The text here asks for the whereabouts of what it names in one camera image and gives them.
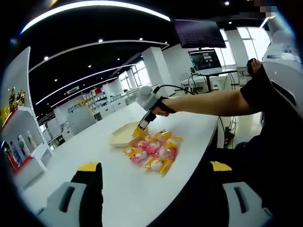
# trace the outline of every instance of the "black strap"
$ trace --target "black strap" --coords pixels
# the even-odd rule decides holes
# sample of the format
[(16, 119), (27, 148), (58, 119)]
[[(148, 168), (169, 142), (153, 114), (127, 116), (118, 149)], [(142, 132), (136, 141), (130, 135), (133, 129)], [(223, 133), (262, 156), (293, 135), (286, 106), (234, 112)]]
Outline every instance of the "black strap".
[(158, 101), (156, 102), (156, 105), (155, 105), (155, 106), (159, 107), (161, 110), (163, 110), (163, 111), (165, 111), (165, 112), (167, 112), (167, 113), (170, 113), (170, 114), (176, 113), (176, 111), (174, 111), (173, 109), (169, 108), (167, 105), (165, 105), (165, 104), (162, 102), (163, 99), (168, 99), (168, 98), (161, 96), (161, 97), (158, 99)]

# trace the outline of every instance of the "white helmet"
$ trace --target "white helmet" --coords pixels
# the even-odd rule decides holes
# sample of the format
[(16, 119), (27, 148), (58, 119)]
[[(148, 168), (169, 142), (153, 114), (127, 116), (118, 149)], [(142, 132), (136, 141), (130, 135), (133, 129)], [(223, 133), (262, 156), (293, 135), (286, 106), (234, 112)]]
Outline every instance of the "white helmet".
[(295, 35), (277, 13), (268, 20), (272, 42), (263, 57), (263, 66), (274, 88), (303, 118), (303, 69)]

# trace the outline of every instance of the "desk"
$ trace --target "desk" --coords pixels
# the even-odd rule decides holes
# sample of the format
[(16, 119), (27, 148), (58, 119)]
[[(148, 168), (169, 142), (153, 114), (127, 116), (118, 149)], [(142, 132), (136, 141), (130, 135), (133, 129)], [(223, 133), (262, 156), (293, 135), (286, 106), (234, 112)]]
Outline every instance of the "desk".
[(214, 136), (218, 117), (176, 113), (157, 117), (149, 130), (167, 129), (182, 136), (176, 161), (161, 177), (146, 173), (123, 154), (123, 149), (109, 145), (111, 132), (125, 123), (139, 121), (146, 112), (137, 104), (111, 114), (72, 137), (55, 150), (48, 172), (23, 197), (38, 210), (47, 197), (63, 182), (70, 181), (77, 169), (88, 162), (100, 162), (103, 169), (103, 226), (145, 227), (153, 222), (177, 197), (190, 179)]
[[(218, 81), (218, 89), (219, 90), (224, 90), (226, 89), (225, 87), (225, 82), (226, 82), (226, 77), (228, 77), (228, 75), (225, 74), (230, 74), (233, 72), (238, 72), (237, 70), (226, 70), (226, 71), (222, 71), (222, 72), (215, 72), (215, 71), (204, 71), (203, 73), (199, 73), (198, 76), (193, 76), (193, 79), (196, 83), (203, 83), (205, 82), (207, 87), (208, 87), (208, 92), (212, 91), (211, 88), (211, 84), (210, 81), (214, 81), (217, 80)], [(192, 79), (189, 80), (189, 84), (188, 84), (188, 79), (181, 81), (181, 84), (183, 85), (194, 85), (194, 82)]]

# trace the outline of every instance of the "white pillar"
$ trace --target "white pillar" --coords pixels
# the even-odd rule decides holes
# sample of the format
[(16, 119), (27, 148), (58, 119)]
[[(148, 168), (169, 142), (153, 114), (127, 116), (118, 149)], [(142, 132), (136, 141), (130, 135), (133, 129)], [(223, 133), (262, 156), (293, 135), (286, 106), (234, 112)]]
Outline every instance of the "white pillar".
[(129, 82), (131, 82), (132, 88), (136, 88), (136, 87), (137, 87), (137, 84), (136, 84), (136, 82), (135, 82), (135, 80), (134, 80), (134, 75), (133, 75), (132, 70), (129, 70), (129, 71), (127, 71), (126, 73), (127, 73), (127, 75), (128, 75)]
[[(162, 50), (159, 47), (150, 47), (142, 53), (142, 56), (151, 84), (173, 84)], [(170, 96), (174, 93), (175, 89), (173, 87), (164, 87), (160, 90), (160, 94), (163, 96)]]

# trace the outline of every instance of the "beige tray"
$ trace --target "beige tray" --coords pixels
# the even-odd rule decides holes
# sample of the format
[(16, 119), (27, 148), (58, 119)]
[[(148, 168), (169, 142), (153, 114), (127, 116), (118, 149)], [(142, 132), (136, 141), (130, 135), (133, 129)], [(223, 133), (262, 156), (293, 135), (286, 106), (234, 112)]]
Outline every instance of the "beige tray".
[(132, 134), (139, 122), (128, 123), (112, 133), (110, 145), (116, 148), (126, 148), (139, 142), (148, 134), (148, 129), (144, 130), (139, 136), (133, 137)]

